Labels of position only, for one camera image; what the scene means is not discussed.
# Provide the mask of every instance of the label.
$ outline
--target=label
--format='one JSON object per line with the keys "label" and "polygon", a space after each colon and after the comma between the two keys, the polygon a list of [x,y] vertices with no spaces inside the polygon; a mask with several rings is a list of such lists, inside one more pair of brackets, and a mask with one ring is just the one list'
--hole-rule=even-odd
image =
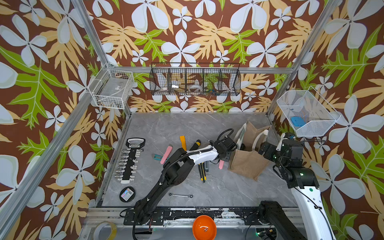
{"label": "label", "polygon": [[124,199],[125,201],[128,201],[128,199],[133,195],[133,191],[129,188],[121,194],[121,198]]}
{"label": "label", "polygon": [[130,143],[129,148],[137,148],[140,147],[140,143]]}

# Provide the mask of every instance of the wire mesh basket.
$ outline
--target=wire mesh basket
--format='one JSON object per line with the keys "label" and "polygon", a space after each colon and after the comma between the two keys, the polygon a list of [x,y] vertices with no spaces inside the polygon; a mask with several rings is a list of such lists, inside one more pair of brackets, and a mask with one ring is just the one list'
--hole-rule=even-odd
{"label": "wire mesh basket", "polygon": [[314,90],[320,102],[310,90],[314,89],[311,87],[308,90],[289,90],[277,100],[297,137],[324,136],[341,117],[321,94]]}
{"label": "wire mesh basket", "polygon": [[172,67],[169,63],[151,63],[149,74],[152,95],[236,96],[240,93],[241,76],[233,64],[223,67],[206,63],[197,67]]}
{"label": "wire mesh basket", "polygon": [[91,92],[98,107],[124,109],[133,86],[133,74],[129,71],[102,68],[94,81]]}

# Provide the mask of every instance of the roll of tape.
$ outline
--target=roll of tape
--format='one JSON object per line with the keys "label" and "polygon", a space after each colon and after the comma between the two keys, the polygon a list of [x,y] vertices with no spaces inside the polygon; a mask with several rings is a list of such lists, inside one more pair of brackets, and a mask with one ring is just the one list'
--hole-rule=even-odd
{"label": "roll of tape", "polygon": [[111,227],[111,234],[108,236],[108,238],[106,240],[113,240],[116,237],[116,233],[118,231],[116,224],[114,224],[113,222],[105,221],[105,222],[101,222],[99,225],[97,225],[95,231],[93,232],[93,239],[94,240],[100,240],[99,239],[100,231],[103,227],[105,227],[107,225],[109,225]]}

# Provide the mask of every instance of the wrench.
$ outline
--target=wrench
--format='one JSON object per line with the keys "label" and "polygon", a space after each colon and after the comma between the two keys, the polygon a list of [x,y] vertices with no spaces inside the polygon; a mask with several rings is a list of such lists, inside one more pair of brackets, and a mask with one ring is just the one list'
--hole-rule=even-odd
{"label": "wrench", "polygon": [[190,195],[182,195],[182,194],[173,194],[173,193],[169,193],[168,195],[170,196],[175,196],[175,197],[189,197],[189,198],[193,198],[193,195],[190,194]]}

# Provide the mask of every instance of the socket set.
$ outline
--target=socket set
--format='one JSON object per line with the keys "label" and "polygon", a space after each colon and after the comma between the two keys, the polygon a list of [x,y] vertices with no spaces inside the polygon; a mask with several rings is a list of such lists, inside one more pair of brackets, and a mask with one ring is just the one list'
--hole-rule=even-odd
{"label": "socket set", "polygon": [[121,151],[121,157],[118,162],[118,167],[115,171],[115,178],[122,184],[129,184],[135,180],[138,158],[140,153],[144,151],[142,148],[145,145],[144,138],[129,138],[126,142],[127,149]]}

